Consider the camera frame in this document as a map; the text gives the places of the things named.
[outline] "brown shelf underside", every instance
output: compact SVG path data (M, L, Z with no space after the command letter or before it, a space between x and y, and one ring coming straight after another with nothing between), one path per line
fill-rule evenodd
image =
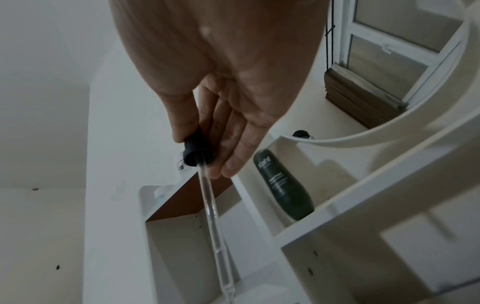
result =
M213 194L218 197L225 190L232 186L232 180L225 177L211 180ZM184 215L197 214L204 208L202 189L198 173L189 179L172 197L163 204L148 220L179 217Z

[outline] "hand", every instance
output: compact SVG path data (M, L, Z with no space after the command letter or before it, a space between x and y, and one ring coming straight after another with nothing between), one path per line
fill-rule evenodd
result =
M294 102L329 2L110 0L122 42L168 112L176 142L200 126L232 177ZM198 108L192 90L200 84Z

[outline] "bottle cap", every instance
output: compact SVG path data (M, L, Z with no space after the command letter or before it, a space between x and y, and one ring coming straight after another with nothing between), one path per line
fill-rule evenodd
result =
M183 152L183 162L190 167L196 167L197 158L203 156L205 164L210 164L215 159L214 148L206 139L201 130L197 129L193 134L185 139L185 151Z

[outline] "finger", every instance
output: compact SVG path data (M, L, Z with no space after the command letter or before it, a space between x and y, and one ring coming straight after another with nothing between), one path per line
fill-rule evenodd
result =
M173 140L177 143L184 142L199 126L199 111L193 93L159 96L168 113Z
M259 127L248 123L243 130L235 150L225 161L221 169L221 174L225 177L232 177L237 174L257 150L269 129L270 128Z
M208 133L208 139L214 147L217 146L220 138L222 138L231 113L232 107L230 104L225 100L219 99L213 112L213 120Z
M208 168L210 178L219 178L225 161L230 157L244 132L247 120L242 114L232 111L225 131L216 149L216 158Z
M198 114L199 125L202 133L208 135L212 124L215 106L219 97L214 92L200 85L198 88Z

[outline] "dark green bottle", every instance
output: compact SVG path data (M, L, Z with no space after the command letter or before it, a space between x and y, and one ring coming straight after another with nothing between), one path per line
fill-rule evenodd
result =
M294 220L301 220L314 211L305 188L268 149L253 156L256 168L267 183L280 207Z

